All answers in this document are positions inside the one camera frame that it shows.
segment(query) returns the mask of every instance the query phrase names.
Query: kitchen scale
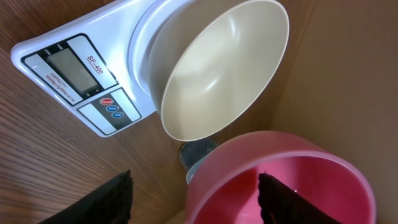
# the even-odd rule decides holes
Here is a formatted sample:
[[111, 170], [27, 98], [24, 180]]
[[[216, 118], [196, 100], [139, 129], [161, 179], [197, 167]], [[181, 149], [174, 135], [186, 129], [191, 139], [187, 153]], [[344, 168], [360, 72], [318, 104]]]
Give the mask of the kitchen scale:
[[192, 2], [117, 0], [15, 45], [11, 58], [96, 134], [112, 136], [156, 111], [148, 84], [149, 54], [168, 18]]

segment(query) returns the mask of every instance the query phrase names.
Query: white bowl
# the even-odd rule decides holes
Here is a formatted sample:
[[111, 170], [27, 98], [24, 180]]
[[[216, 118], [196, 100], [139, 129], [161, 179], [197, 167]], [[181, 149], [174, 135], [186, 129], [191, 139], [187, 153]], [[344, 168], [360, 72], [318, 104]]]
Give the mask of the white bowl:
[[149, 55], [149, 90], [167, 133], [194, 141], [223, 129], [265, 89], [289, 36], [273, 0], [198, 0], [164, 24]]

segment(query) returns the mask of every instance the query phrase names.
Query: display panel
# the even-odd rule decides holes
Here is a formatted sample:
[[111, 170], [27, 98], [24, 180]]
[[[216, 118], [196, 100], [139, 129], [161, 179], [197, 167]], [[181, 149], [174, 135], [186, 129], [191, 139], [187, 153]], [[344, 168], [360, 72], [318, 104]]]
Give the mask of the display panel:
[[86, 68], [79, 62], [70, 49], [63, 49], [48, 56], [47, 61], [59, 70], [75, 86], [80, 94], [85, 94], [89, 90], [98, 87], [98, 83], [87, 72]]

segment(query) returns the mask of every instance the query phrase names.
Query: wooden table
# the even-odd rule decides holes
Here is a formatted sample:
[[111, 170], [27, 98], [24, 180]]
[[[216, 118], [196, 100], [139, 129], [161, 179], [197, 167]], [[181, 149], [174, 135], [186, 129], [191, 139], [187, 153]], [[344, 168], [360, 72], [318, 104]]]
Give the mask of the wooden table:
[[[213, 136], [222, 143], [269, 127], [316, 0], [283, 0], [290, 42], [272, 83], [237, 121]], [[158, 115], [100, 138], [11, 63], [13, 45], [48, 32], [109, 0], [0, 0], [0, 223], [37, 223], [131, 169], [131, 223], [164, 223], [184, 207], [182, 142]]]

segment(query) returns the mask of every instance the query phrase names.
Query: pink bowl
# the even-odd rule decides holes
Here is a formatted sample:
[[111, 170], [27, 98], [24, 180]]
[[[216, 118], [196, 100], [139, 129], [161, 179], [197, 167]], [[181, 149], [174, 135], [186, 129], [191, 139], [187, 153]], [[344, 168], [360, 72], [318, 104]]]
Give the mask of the pink bowl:
[[341, 223], [376, 222], [372, 189], [357, 168], [301, 137], [260, 131], [208, 155], [188, 188], [186, 223], [263, 223], [257, 186], [265, 171]]

